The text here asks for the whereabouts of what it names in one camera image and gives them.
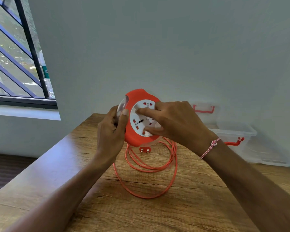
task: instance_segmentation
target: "hand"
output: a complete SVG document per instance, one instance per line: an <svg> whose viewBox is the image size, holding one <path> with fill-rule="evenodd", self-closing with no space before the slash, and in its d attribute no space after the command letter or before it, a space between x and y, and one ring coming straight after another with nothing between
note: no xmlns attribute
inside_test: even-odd
<svg viewBox="0 0 290 232"><path fill-rule="evenodd" d="M155 109L139 108L137 114L155 119L162 127L145 127L153 135L160 135L182 144L201 156L218 137L197 116L191 105L184 102L157 102Z"/></svg>
<svg viewBox="0 0 290 232"><path fill-rule="evenodd" d="M129 111L124 109L117 124L117 107L112 107L103 121L98 124L97 152L94 162L106 164L107 167L115 162L122 149L125 140L125 128L129 119Z"/></svg>

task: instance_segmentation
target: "bracelet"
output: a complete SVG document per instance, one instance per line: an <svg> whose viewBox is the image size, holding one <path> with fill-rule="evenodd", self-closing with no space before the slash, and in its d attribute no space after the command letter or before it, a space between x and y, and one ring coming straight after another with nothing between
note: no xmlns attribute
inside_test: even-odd
<svg viewBox="0 0 290 232"><path fill-rule="evenodd" d="M206 152L204 152L204 154L203 154L200 158L203 159L204 156L205 156L207 153L209 153L209 151L210 151L214 146L217 145L217 142L218 142L220 139L221 139L221 138L217 138L216 140L213 140L212 143L211 143L211 146L207 149Z"/></svg>

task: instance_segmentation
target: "orange cable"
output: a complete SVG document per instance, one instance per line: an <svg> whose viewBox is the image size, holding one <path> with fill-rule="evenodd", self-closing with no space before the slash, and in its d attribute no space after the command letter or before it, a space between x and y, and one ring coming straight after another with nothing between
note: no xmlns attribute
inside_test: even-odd
<svg viewBox="0 0 290 232"><path fill-rule="evenodd" d="M171 155L170 155L170 159L168 160L168 162L161 166L161 167L152 167L148 164L145 164L137 155L136 153L132 150L131 146L129 144L127 144L127 149L125 151L125 158L126 158L126 161L127 163L134 169L140 171L140 172L143 172L143 173L155 173L155 172L160 172L168 167L171 167L172 166L172 163L173 161L175 160L175 170L174 170L174 175L172 177L172 180L170 182L170 184L159 194L157 195L154 195L154 196L143 196L143 195L138 195L136 193L134 193L133 191L129 190L128 187L125 186L125 184L123 183L123 181L121 180L121 178L119 177L118 173L117 173L117 169L116 169L116 166L115 166L115 163L113 163L113 167L114 167L114 171L115 171L115 174L118 178L118 180L120 181L121 185L126 189L126 191L128 191L130 194L136 196L136 197L139 197L141 199L154 199L154 198L157 198L161 195L163 195L165 192L167 192L170 187L173 185L174 183L174 180L175 180L175 177L176 177L176 173L177 173L177 155L176 155L176 151L177 151L177 145L176 145L176 142L172 141L170 142L168 139L166 139L165 137L163 137L171 146L169 146L168 144L164 143L164 142L159 142L159 143L162 143L164 144L171 152ZM127 158L127 153L129 153L130 157L132 158L132 160L140 167L142 167L143 169L140 169L140 168L137 168L137 167L134 167L128 160Z"/></svg>

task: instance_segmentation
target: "wooden table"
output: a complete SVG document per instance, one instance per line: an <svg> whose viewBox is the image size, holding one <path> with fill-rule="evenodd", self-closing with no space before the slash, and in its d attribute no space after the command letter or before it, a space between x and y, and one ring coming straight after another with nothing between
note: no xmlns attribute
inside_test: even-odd
<svg viewBox="0 0 290 232"><path fill-rule="evenodd" d="M75 175L96 152L94 114L0 190L0 231L11 225ZM152 194L165 188L173 169L145 174L133 170L122 149L119 174L132 190ZM169 157L162 144L142 159L160 166ZM290 193L290 168L254 164ZM217 174L199 158L178 147L178 173L171 189L152 200L130 195L110 167L93 186L66 231L258 231Z"/></svg>

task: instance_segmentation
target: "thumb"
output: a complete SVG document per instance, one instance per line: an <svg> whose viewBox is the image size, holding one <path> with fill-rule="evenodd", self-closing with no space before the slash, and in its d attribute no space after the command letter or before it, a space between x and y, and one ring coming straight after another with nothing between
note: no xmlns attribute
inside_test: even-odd
<svg viewBox="0 0 290 232"><path fill-rule="evenodd" d="M124 133L128 120L129 120L129 110L128 109L124 109L121 112L121 115L119 117L116 131Z"/></svg>
<svg viewBox="0 0 290 232"><path fill-rule="evenodd" d="M163 136L163 127L145 127L144 131L150 132L153 135Z"/></svg>

